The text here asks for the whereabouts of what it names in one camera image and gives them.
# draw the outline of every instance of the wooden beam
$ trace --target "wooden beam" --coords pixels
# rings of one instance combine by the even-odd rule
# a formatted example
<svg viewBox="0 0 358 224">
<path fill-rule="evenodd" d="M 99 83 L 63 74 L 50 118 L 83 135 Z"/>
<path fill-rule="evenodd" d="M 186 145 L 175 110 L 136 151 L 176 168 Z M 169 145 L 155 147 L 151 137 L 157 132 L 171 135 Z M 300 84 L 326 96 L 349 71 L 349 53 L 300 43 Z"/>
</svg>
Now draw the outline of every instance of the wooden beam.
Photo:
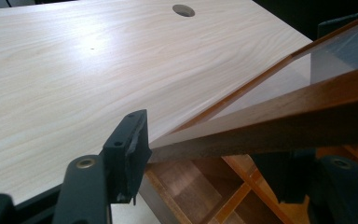
<svg viewBox="0 0 358 224">
<path fill-rule="evenodd" d="M 358 70 L 153 142 L 149 162 L 358 144 Z"/>
</svg>

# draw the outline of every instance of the desk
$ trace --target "desk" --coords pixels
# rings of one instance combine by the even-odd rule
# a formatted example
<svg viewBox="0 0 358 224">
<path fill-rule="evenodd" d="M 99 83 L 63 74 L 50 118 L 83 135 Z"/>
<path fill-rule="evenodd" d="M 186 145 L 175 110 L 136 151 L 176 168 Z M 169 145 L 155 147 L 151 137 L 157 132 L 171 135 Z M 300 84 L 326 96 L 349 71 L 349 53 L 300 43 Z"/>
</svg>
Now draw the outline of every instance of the desk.
<svg viewBox="0 0 358 224">
<path fill-rule="evenodd" d="M 250 0 L 0 9 L 0 192 L 20 203 L 148 110 L 150 141 L 310 41 Z"/>
</svg>

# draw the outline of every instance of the light wood tabletop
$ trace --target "light wood tabletop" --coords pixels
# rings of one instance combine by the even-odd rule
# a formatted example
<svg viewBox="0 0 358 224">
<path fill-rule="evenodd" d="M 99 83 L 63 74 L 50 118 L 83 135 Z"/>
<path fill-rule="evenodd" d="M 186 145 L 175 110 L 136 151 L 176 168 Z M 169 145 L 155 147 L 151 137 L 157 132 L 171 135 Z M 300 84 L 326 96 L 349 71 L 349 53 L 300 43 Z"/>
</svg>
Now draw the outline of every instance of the light wood tabletop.
<svg viewBox="0 0 358 224">
<path fill-rule="evenodd" d="M 153 141 L 309 42 L 250 0 L 0 9 L 0 192 L 20 203 L 60 184 L 132 111 Z"/>
</svg>

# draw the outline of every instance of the wood grain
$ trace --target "wood grain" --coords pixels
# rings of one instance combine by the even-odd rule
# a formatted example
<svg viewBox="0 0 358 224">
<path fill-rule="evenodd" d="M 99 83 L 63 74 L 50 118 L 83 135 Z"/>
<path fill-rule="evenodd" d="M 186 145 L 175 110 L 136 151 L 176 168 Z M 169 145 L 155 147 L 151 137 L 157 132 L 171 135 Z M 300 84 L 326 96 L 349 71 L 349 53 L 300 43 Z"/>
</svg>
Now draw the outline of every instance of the wood grain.
<svg viewBox="0 0 358 224">
<path fill-rule="evenodd" d="M 164 136 L 149 161 L 356 143 L 358 70 Z"/>
<path fill-rule="evenodd" d="M 0 192 L 22 202 L 96 154 L 128 113 L 153 141 L 310 41 L 250 0 L 0 9 Z"/>
</svg>

